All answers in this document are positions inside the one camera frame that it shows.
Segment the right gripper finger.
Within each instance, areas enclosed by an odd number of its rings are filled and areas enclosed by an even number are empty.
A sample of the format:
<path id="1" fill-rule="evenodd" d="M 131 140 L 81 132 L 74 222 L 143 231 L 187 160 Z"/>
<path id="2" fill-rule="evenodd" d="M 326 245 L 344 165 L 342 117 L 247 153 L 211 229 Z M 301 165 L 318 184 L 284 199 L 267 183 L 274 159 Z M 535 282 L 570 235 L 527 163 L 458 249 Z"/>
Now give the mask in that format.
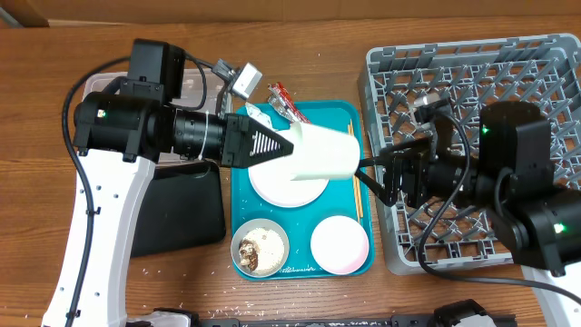
<path id="1" fill-rule="evenodd" d="M 384 184 L 376 182 L 360 169 L 356 170 L 354 176 L 357 177 L 361 183 L 364 183 L 384 205 L 393 205 L 389 189 Z"/>
<path id="2" fill-rule="evenodd" d="M 429 145 L 428 138 L 421 138 L 421 139 L 417 139 L 417 140 L 402 143 L 402 144 L 396 144 L 396 145 L 393 145 L 391 147 L 386 147 L 386 148 L 381 149 L 377 156 L 361 159 L 360 166 L 361 167 L 369 167 L 369 166 L 375 166 L 375 165 L 384 166 L 386 163 L 388 163 L 390 161 L 389 157 L 391 155 L 393 155 L 397 152 L 401 152 L 403 150 L 419 148 L 421 146 L 426 146 L 426 145 Z"/>

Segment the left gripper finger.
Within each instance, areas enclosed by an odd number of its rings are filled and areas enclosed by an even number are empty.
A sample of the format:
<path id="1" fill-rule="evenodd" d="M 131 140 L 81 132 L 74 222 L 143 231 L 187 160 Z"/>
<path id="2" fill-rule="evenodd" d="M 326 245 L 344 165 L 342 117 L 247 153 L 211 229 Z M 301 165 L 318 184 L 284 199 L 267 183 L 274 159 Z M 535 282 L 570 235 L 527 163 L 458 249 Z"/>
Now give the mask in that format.
<path id="1" fill-rule="evenodd" d="M 270 149 L 270 150 L 253 150 L 251 151 L 250 158 L 247 162 L 247 166 L 251 167 L 257 164 L 262 164 L 274 159 L 282 158 L 284 156 L 291 155 L 293 152 L 292 147 L 286 148 L 277 148 L 277 149 Z"/>
<path id="2" fill-rule="evenodd" d="M 259 121 L 249 117 L 250 150 L 293 150 L 294 144 Z"/>

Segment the large pink plate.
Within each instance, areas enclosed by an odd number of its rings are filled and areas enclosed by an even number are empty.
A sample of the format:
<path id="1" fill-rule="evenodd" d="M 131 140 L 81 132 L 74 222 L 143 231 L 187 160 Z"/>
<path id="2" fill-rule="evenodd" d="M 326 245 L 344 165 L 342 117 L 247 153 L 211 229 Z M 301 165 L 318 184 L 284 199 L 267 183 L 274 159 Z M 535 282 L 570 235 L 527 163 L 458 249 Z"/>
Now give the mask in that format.
<path id="1" fill-rule="evenodd" d="M 281 168 L 267 164 L 250 167 L 248 174 L 260 198 L 282 208 L 298 208 L 315 201 L 329 183 L 327 179 L 294 181 Z"/>

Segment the white paper cup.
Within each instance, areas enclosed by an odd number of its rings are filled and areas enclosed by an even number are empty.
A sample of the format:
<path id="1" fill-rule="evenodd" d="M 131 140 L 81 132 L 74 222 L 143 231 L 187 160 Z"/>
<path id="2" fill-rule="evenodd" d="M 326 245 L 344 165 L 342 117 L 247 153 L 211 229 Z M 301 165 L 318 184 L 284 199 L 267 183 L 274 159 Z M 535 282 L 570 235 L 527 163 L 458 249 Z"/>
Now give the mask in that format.
<path id="1" fill-rule="evenodd" d="M 293 153 L 290 175 L 293 180 L 344 180 L 359 166 L 359 141 L 353 135 L 306 123 L 290 125 Z"/>

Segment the small pink bowl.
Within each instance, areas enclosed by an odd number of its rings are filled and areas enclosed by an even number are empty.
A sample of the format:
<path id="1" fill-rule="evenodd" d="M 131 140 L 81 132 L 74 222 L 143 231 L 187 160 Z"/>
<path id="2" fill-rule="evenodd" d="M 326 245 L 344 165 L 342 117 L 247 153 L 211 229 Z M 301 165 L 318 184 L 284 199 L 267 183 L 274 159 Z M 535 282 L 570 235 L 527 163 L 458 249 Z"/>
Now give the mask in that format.
<path id="1" fill-rule="evenodd" d="M 322 220 L 313 230 L 310 251 L 317 265 L 335 275 L 356 272 L 369 255 L 369 237 L 360 223 L 335 215 Z"/>

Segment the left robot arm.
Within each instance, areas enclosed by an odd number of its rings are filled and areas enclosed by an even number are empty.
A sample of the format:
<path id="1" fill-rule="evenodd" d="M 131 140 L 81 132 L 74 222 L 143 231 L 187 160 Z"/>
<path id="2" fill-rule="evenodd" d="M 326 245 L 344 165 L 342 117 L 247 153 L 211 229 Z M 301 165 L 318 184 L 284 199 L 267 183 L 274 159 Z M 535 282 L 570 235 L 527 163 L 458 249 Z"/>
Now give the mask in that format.
<path id="1" fill-rule="evenodd" d="M 248 168 L 289 155 L 284 137 L 240 114 L 179 106 L 179 46 L 137 39 L 128 73 L 81 103 L 65 99 L 62 132 L 77 173 L 74 213 L 45 326 L 126 326 L 128 265 L 140 208 L 163 153 Z"/>

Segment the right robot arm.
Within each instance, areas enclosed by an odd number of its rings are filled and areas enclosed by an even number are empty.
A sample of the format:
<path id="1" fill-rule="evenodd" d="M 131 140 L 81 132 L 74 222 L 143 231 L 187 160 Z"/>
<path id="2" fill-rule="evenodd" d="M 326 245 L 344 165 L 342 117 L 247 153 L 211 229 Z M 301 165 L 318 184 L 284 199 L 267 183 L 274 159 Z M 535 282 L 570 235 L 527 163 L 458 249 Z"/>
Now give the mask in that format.
<path id="1" fill-rule="evenodd" d="M 486 211 L 495 236 L 523 271 L 521 287 L 534 290 L 550 326 L 580 323 L 580 193 L 556 184 L 549 121 L 531 103 L 504 101 L 479 114 L 479 149 L 461 155 L 452 140 L 468 136 L 448 99 L 418 99 L 415 124 L 431 135 L 385 148 L 363 159 L 356 177 L 385 205 L 400 196 L 420 208 Z"/>

